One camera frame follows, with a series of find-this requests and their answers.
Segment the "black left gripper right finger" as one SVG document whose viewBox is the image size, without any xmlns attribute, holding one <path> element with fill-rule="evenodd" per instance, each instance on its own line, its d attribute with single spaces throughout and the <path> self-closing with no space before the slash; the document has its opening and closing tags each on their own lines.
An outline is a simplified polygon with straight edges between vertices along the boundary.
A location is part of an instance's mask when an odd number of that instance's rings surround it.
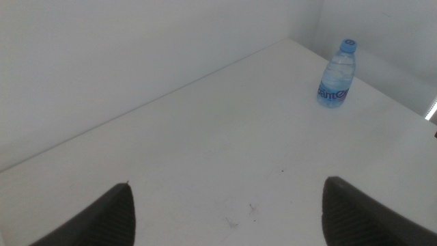
<svg viewBox="0 0 437 246">
<path fill-rule="evenodd" d="M 436 233 L 384 206 L 338 176 L 325 180 L 322 231 L 327 245 L 435 245 Z"/>
</svg>

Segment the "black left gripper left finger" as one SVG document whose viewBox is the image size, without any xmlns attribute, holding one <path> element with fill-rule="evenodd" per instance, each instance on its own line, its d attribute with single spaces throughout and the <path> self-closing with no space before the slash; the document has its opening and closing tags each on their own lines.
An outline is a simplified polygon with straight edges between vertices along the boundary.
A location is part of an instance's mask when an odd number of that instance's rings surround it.
<svg viewBox="0 0 437 246">
<path fill-rule="evenodd" d="M 132 189 L 127 183 L 119 183 L 79 214 L 33 244 L 133 246 L 135 230 Z"/>
</svg>

